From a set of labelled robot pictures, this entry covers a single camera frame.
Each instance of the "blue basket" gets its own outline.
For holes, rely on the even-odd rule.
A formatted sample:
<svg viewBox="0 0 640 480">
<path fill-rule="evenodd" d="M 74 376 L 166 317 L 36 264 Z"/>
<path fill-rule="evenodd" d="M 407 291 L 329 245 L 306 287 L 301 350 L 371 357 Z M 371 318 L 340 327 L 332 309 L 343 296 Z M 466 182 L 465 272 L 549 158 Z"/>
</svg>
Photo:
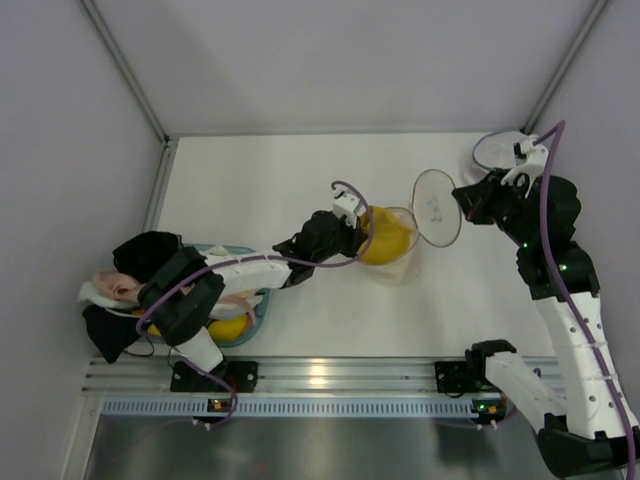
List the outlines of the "blue basket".
<svg viewBox="0 0 640 480">
<path fill-rule="evenodd" d="M 188 246 L 195 247 L 198 251 L 203 252 L 203 251 L 209 250 L 210 248 L 214 247 L 215 245 L 190 244 Z M 253 252 L 255 252 L 255 250 L 252 250 L 251 248 L 246 248 L 246 247 L 228 247 L 228 246 L 224 245 L 224 248 L 226 248 L 229 251 L 229 253 L 231 253 L 233 255 L 242 255 L 244 253 L 253 253 Z M 267 289 L 261 290 L 260 293 L 263 295 L 264 298 L 262 299 L 262 301 L 255 308 L 255 311 L 256 311 L 256 324 L 248 332 L 246 332 L 244 335 L 238 337 L 233 342 L 216 342 L 216 345 L 218 345 L 220 348 L 237 347 L 238 345 L 242 345 L 243 343 L 246 343 L 249 340 L 251 340 L 251 338 L 253 338 L 253 336 L 256 334 L 256 332 L 262 326 L 262 322 L 264 321 L 264 317 L 265 317 L 265 315 L 267 313 L 267 304 L 269 303 L 269 290 L 267 290 Z"/>
</svg>

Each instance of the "round lid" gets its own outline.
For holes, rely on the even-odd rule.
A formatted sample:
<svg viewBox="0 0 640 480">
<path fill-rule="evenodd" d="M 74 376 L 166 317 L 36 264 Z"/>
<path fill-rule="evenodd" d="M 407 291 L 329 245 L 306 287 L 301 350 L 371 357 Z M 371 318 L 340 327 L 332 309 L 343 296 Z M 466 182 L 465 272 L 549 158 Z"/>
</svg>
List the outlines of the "round lid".
<svg viewBox="0 0 640 480">
<path fill-rule="evenodd" d="M 426 170 L 413 186 L 411 209 L 420 235 L 434 247 L 448 247 L 456 241 L 462 212 L 451 192 L 453 179 L 442 170 Z"/>
<path fill-rule="evenodd" d="M 513 145 L 527 138 L 524 133 L 507 131 L 482 137 L 473 147 L 473 160 L 484 170 L 513 168 L 516 164 Z"/>
</svg>

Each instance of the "pink cloth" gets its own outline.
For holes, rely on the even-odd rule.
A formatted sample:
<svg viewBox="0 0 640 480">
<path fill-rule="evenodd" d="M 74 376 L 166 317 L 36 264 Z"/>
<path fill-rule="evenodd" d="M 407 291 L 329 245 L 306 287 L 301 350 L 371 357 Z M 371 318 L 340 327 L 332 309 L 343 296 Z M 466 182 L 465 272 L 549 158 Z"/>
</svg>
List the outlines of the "pink cloth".
<svg viewBox="0 0 640 480">
<path fill-rule="evenodd" d="M 93 284 L 103 297 L 134 304 L 138 303 L 138 293 L 144 286 L 135 278 L 117 270 L 96 273 L 93 276 Z"/>
</svg>

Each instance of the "wall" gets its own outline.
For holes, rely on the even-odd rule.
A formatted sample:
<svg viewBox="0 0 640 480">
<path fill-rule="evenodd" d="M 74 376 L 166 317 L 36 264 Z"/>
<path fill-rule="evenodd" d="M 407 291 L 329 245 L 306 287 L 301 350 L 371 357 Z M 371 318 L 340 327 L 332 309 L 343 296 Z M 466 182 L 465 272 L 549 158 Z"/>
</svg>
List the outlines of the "wall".
<svg viewBox="0 0 640 480">
<path fill-rule="evenodd" d="M 75 303 L 136 233 L 159 155 L 78 6 L 0 1 L 0 465 L 57 478 L 93 349 Z"/>
<path fill-rule="evenodd" d="M 616 0 L 553 100 L 540 133 L 567 121 L 555 173 L 578 187 L 577 239 L 593 257 L 622 383 L 640 414 L 640 3 Z"/>
<path fill-rule="evenodd" d="M 96 0 L 170 133 L 520 127 L 587 0 Z"/>
</svg>

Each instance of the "metal floor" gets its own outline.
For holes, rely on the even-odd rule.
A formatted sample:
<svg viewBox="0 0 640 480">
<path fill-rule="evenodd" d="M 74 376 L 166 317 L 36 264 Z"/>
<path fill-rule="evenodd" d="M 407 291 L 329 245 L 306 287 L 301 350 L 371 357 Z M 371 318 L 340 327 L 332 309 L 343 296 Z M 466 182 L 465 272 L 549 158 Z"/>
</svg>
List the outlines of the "metal floor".
<svg viewBox="0 0 640 480">
<path fill-rule="evenodd" d="M 86 480 L 547 480 L 523 418 L 497 431 L 428 419 L 239 418 L 207 432 L 166 418 L 102 417 Z M 580 477 L 613 480 L 615 472 Z"/>
</svg>

